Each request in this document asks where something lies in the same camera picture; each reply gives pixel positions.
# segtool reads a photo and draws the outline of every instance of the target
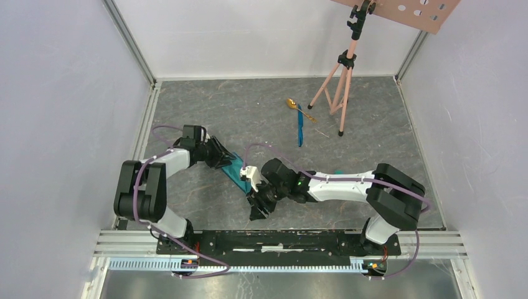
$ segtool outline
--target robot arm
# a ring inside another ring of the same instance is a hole
[[[151,163],[141,177],[138,214],[141,220],[176,238],[189,237],[192,235],[191,222],[167,207],[167,178],[199,161],[218,169],[230,165],[235,156],[227,151],[216,137],[210,137],[205,128],[189,125],[183,127],[182,138],[179,138],[169,151],[169,154]],[[145,162],[146,160],[123,163],[114,200],[116,215],[134,220],[134,182]]]
[[[252,206],[250,220],[267,218],[275,210],[277,201],[287,197],[298,203],[321,202],[331,199],[368,202],[377,215],[368,219],[362,231],[365,244],[385,244],[388,238],[400,230],[415,230],[422,203],[412,196],[396,190],[385,190],[380,184],[362,181],[332,181],[332,179],[370,178],[387,181],[419,195],[425,188],[401,171],[388,164],[378,164],[375,171],[359,174],[325,174],[308,171],[309,174],[327,178],[322,181],[287,168],[279,159],[268,161],[262,167],[262,179],[258,169],[247,166],[241,170],[242,179],[251,181],[252,191],[248,202]]]

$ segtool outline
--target pink tripod leg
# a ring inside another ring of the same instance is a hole
[[[328,82],[330,82],[330,79],[332,79],[332,77],[336,73],[338,67],[339,67],[339,64],[336,64],[336,66],[332,69],[328,77],[326,77],[323,84],[321,85],[321,88],[319,88],[319,91],[315,94],[315,97],[313,98],[312,102],[310,103],[310,105],[308,105],[308,109],[312,109],[313,105],[315,105],[315,102],[317,101],[317,99],[319,98],[323,90],[326,88],[326,86],[328,85]]]
[[[343,136],[344,128],[345,128],[345,117],[346,117],[346,104],[348,103],[348,94],[350,92],[350,82],[352,81],[352,68],[350,68],[347,72],[347,83],[345,85],[345,95],[343,98],[343,108],[341,108],[341,126],[339,127],[339,132],[337,133],[339,136]]]
[[[343,67],[343,70],[341,71],[341,76],[339,77],[339,83],[337,84],[336,94],[334,95],[334,101],[332,102],[332,105],[330,106],[330,114],[334,114],[334,110],[337,107],[337,104],[339,104],[339,96],[341,95],[341,90],[343,89],[343,85],[345,84],[346,79],[346,68]]]

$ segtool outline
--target tripod stand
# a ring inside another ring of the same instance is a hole
[[[331,115],[333,115],[340,108],[342,108],[341,125],[339,126],[338,132],[339,136],[343,136],[343,130],[345,125],[346,107],[350,92],[350,83],[352,81],[352,69],[354,68],[354,61],[356,60],[356,55],[354,54],[354,51],[356,50],[357,41],[361,36],[361,31],[363,30],[363,25],[365,24],[365,18],[367,17],[367,13],[372,14],[374,12],[375,6],[376,3],[373,1],[371,2],[370,0],[364,0],[363,4],[361,4],[361,8],[359,9],[359,11],[357,10],[357,5],[354,6],[350,14],[350,18],[353,19],[354,17],[356,17],[357,21],[355,23],[347,21],[347,25],[350,27],[350,29],[352,29],[352,41],[350,43],[350,46],[348,50],[343,52],[343,54],[341,54],[337,58],[337,64],[330,71],[330,74],[328,75],[328,77],[326,77],[326,80],[323,82],[323,85],[321,86],[321,88],[319,88],[319,91],[313,98],[312,102],[308,105],[308,109],[312,109],[313,105],[315,105],[315,102],[317,101],[321,93],[324,91],[328,100],[328,105],[330,105]],[[341,77],[339,78],[339,83],[337,84],[336,94],[334,95],[334,100],[332,101],[330,100],[330,94],[328,93],[328,89],[326,88],[326,86],[328,85],[328,82],[330,82],[330,79],[332,79],[340,65],[343,65],[343,70],[341,71]],[[338,101],[339,96],[341,95],[343,85],[345,85],[344,96],[341,98],[341,101]]]

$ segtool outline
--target black mounting plate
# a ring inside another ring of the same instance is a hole
[[[199,252],[231,266],[338,266],[350,257],[383,256],[383,246],[366,250],[354,230],[203,230],[194,232]],[[386,243],[388,255],[401,255],[397,235]],[[276,250],[295,250],[284,252]],[[160,255],[188,254],[168,240],[158,242]],[[200,265],[216,265],[206,259]]]

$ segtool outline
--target white wall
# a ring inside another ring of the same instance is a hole
[[[528,2],[463,0],[403,78],[444,208],[484,298],[525,298]]]
[[[149,85],[99,0],[0,4],[0,298],[78,298]]]
[[[351,41],[351,9],[330,0],[116,3],[158,78],[327,76]],[[368,16],[354,73],[396,74],[417,34]]]

